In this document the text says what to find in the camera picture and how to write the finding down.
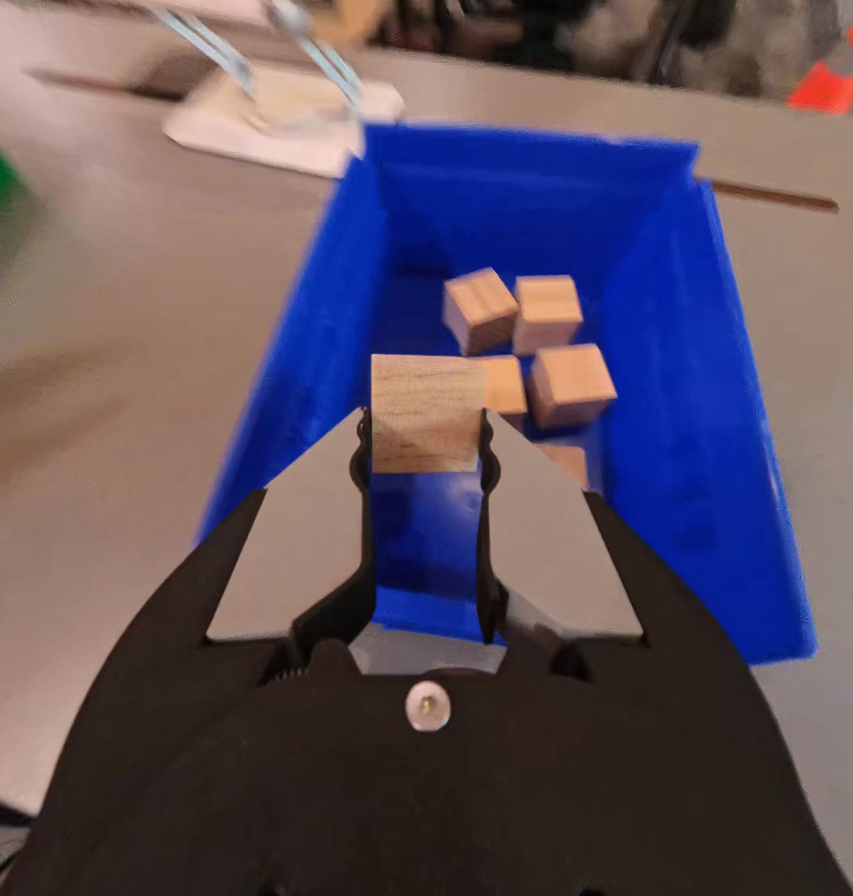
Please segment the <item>blue-striped wooden cube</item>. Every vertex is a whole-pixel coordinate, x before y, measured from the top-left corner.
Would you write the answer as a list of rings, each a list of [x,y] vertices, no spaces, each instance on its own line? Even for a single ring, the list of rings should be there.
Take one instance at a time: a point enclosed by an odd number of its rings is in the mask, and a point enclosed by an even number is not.
[[[511,343],[520,306],[492,268],[443,283],[442,320],[463,357],[475,357]]]
[[[538,350],[573,343],[584,315],[571,276],[520,276],[514,297],[519,305],[511,341],[515,356],[532,357]]]
[[[374,354],[372,470],[377,475],[472,473],[486,374],[462,357]]]
[[[583,491],[589,490],[589,470],[586,452],[578,445],[537,443],[543,454],[547,456],[557,468],[567,476],[574,479]]]
[[[595,343],[538,349],[527,394],[533,421],[543,430],[588,425],[618,397]]]
[[[529,406],[519,359],[505,355],[481,358],[477,363],[485,376],[484,407],[521,429]]]

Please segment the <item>blue plastic bin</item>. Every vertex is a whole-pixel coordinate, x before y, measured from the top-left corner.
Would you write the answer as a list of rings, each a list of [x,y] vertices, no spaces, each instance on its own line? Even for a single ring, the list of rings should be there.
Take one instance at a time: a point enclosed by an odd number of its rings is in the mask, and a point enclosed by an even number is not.
[[[607,503],[751,665],[817,649],[712,187],[695,143],[370,126],[309,244],[197,539],[369,401],[372,354],[451,355],[443,282],[569,275],[618,398],[588,436]]]

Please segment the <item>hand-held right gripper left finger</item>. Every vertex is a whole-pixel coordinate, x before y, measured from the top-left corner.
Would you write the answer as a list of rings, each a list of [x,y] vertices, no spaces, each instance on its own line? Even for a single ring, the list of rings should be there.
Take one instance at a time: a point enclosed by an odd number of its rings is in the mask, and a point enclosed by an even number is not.
[[[349,644],[376,609],[371,421],[357,408],[259,489],[207,637]]]

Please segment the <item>red orange object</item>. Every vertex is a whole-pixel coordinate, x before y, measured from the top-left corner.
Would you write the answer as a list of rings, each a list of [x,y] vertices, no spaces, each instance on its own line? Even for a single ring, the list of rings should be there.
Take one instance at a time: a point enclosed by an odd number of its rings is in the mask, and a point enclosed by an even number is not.
[[[788,98],[788,106],[830,115],[853,110],[853,22],[836,48],[814,63]]]

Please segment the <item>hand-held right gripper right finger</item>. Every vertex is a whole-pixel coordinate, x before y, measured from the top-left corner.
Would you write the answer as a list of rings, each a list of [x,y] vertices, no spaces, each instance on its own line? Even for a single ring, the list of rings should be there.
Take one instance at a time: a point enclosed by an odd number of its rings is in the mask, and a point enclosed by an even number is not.
[[[561,641],[638,641],[643,628],[588,498],[494,410],[478,440],[477,620],[491,644],[508,631],[543,629]]]

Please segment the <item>white stand base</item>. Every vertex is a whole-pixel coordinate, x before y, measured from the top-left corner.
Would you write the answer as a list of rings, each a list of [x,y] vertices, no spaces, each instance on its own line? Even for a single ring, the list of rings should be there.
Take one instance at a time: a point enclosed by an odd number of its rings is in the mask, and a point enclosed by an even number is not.
[[[269,27],[315,68],[302,69],[254,62],[197,17],[148,11],[219,69],[164,124],[165,135],[186,149],[338,178],[362,156],[367,125],[391,125],[403,116],[398,90],[362,80],[343,55],[367,39],[336,49]]]

